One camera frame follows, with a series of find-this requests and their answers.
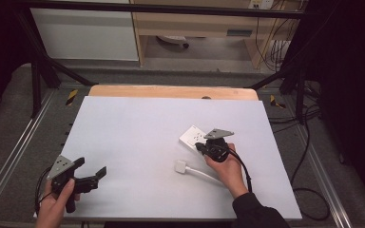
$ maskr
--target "gray floor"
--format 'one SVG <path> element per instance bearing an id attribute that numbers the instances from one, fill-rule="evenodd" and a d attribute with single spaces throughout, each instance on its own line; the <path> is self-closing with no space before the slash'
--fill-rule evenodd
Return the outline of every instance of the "gray floor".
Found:
<path id="1" fill-rule="evenodd" d="M 249 67 L 251 66 L 250 58 L 242 51 L 244 45 L 240 40 L 209 38 L 192 40 L 189 49 L 182 49 L 182 47 L 162 44 L 155 38 L 150 39 L 146 65 L 142 67 L 114 66 L 107 69 L 94 67 L 79 68 L 75 71 L 102 84 L 175 86 L 243 87 L 268 75 L 267 69 L 254 70 Z M 35 183 L 40 173 L 61 153 L 61 143 L 66 142 L 66 132 L 71 130 L 69 124 L 73 123 L 83 97 L 88 94 L 88 87 L 79 86 L 68 77 L 62 76 L 62 78 L 64 86 L 54 91 L 55 95 L 47 114 L 0 196 L 0 226 L 3 226 L 2 222 L 4 222 L 6 225 L 9 224 L 8 227 L 32 227 Z M 13 74 L 0 104 L 0 168 L 29 122 L 32 106 L 30 82 L 29 68 L 19 68 Z M 277 80 L 266 89 L 259 91 L 259 98 L 264 101 L 269 117 L 290 116 L 287 108 L 270 105 L 271 94 L 275 94 L 280 99 L 279 93 L 274 89 L 279 86 L 279 83 L 280 81 Z M 76 99 L 71 106 L 66 106 L 67 96 L 74 87 L 79 88 Z M 284 126 L 272 125 L 272 129 L 275 131 Z M 313 146 L 329 174 L 353 227 L 365 227 L 365 188 L 357 173 L 351 165 L 339 163 L 338 154 L 323 120 L 310 121 L 310 130 Z M 295 127 L 276 133 L 275 136 L 286 171 L 291 177 L 304 148 L 300 136 Z M 301 166 L 294 186 L 320 191 L 308 158 Z M 298 194 L 297 199 L 302 210 L 316 217 L 325 212 L 321 200 L 313 195 Z M 290 221 L 290 225 L 292 227 L 336 227 L 332 217 L 324 221 L 305 218 Z"/>

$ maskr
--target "wooden edge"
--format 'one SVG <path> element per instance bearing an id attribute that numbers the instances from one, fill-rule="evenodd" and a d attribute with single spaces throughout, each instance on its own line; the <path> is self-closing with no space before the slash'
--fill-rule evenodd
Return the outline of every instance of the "wooden edge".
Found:
<path id="1" fill-rule="evenodd" d="M 259 99 L 257 92 L 250 88 L 163 85 L 95 85 L 89 91 L 88 96 L 193 99 L 208 97 L 221 100 L 251 101 Z"/>

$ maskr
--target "white cord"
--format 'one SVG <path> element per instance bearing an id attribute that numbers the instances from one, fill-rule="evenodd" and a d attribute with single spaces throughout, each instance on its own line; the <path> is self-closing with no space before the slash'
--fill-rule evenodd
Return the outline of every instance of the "white cord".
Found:
<path id="1" fill-rule="evenodd" d="M 185 173 L 185 170 L 189 170 L 189 171 L 192 171 L 192 172 L 201 174 L 204 177 L 207 177 L 208 179 L 211 179 L 213 181 L 220 182 L 220 180 L 217 180 L 217 179 L 215 179 L 215 178 L 213 178 L 213 177 L 211 177 L 211 176 L 209 176 L 209 175 L 207 175 L 207 174 L 205 174 L 205 173 L 203 173 L 203 172 L 201 172 L 199 170 L 196 170 L 196 169 L 193 169 L 191 167 L 188 167 L 186 165 L 186 162 L 185 161 L 181 161 L 181 160 L 176 161 L 175 162 L 175 165 L 174 165 L 174 169 L 176 170 L 176 172 L 181 173 L 181 174 L 184 174 Z"/>

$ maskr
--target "person's right hand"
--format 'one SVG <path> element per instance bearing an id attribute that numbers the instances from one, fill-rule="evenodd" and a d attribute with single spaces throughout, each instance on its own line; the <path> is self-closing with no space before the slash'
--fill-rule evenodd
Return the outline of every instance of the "person's right hand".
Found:
<path id="1" fill-rule="evenodd" d="M 236 151 L 235 145 L 232 143 L 228 145 L 232 150 Z M 219 179 L 229 189 L 234 199 L 248 193 L 248 189 L 245 187 L 244 180 L 242 179 L 241 164 L 234 156 L 229 154 L 226 161 L 217 162 L 205 155 L 205 161 L 207 165 L 218 173 Z"/>

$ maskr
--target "white tabletop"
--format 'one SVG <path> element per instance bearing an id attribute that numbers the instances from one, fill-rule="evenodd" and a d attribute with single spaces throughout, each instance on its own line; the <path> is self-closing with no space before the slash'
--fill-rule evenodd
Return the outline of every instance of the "white tabletop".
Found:
<path id="1" fill-rule="evenodd" d="M 191 125 L 235 132 L 234 143 L 259 201 L 285 219 L 301 219 L 262 102 L 85 97 L 62 155 L 86 163 L 77 178 L 103 166 L 99 188 L 82 195 L 74 219 L 235 219 L 233 198 L 219 182 L 174 171 L 183 160 L 216 177 L 203 158 L 179 142 Z"/>

